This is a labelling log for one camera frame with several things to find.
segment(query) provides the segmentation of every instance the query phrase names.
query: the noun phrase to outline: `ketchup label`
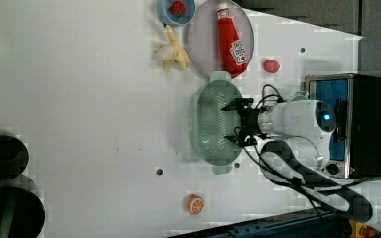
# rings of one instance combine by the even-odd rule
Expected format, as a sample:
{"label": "ketchup label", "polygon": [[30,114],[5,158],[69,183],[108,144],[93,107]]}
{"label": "ketchup label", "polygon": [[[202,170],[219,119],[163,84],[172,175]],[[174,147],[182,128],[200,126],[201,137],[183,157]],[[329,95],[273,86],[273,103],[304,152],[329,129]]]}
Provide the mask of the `ketchup label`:
{"label": "ketchup label", "polygon": [[217,12],[218,20],[230,17],[230,11],[228,9],[222,9]]}
{"label": "ketchup label", "polygon": [[246,63],[246,52],[243,49],[243,45],[240,40],[234,41],[230,48],[231,54],[234,57],[237,65]]}

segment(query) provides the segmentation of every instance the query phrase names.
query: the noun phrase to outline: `small red tomato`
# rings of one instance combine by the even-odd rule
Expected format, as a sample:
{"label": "small red tomato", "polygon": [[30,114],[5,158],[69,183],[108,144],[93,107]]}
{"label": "small red tomato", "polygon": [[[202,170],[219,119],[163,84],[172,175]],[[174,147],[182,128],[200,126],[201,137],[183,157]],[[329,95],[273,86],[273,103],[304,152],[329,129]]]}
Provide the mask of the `small red tomato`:
{"label": "small red tomato", "polygon": [[276,73],[280,69],[280,64],[272,59],[266,59],[263,63],[264,70],[269,73]]}

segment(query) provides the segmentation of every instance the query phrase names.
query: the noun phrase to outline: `red fruit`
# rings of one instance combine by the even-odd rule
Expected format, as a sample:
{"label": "red fruit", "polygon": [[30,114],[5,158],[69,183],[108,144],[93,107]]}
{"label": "red fruit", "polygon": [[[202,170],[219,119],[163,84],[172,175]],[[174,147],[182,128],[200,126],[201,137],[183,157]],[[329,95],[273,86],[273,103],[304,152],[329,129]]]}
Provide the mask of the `red fruit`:
{"label": "red fruit", "polygon": [[183,16],[187,9],[185,8],[184,3],[181,1],[174,1],[172,6],[170,6],[170,12],[175,16]]}
{"label": "red fruit", "polygon": [[280,64],[277,61],[271,59],[266,59],[263,66],[264,70],[269,73],[276,73],[278,69],[280,69]]}

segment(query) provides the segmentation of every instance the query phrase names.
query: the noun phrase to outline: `green object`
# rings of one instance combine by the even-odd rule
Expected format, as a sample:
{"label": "green object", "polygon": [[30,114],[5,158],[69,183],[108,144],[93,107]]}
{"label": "green object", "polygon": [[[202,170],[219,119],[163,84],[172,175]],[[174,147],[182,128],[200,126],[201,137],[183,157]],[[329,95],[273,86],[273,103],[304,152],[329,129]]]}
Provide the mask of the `green object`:
{"label": "green object", "polygon": [[306,92],[306,91],[299,91],[299,92],[296,92],[296,94],[293,96],[292,99],[290,99],[290,101],[304,101],[304,100],[308,100],[309,98],[309,93]]}
{"label": "green object", "polygon": [[242,151],[241,147],[224,138],[234,135],[234,127],[240,126],[236,111],[221,111],[232,100],[242,97],[230,78],[227,72],[213,72],[211,82],[197,102],[197,145],[202,156],[215,166],[229,165]]}

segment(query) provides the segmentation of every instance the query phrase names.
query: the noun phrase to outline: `white plate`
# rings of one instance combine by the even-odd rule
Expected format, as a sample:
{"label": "white plate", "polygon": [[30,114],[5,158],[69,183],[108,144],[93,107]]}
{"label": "white plate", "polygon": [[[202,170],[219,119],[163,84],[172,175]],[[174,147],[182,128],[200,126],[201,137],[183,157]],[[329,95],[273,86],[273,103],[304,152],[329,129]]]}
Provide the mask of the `white plate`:
{"label": "white plate", "polygon": [[216,8],[219,3],[227,3],[248,61],[253,55],[253,29],[243,9],[229,0],[209,0],[196,9],[188,31],[190,56],[196,68],[206,77],[214,71],[225,71],[218,45]]}

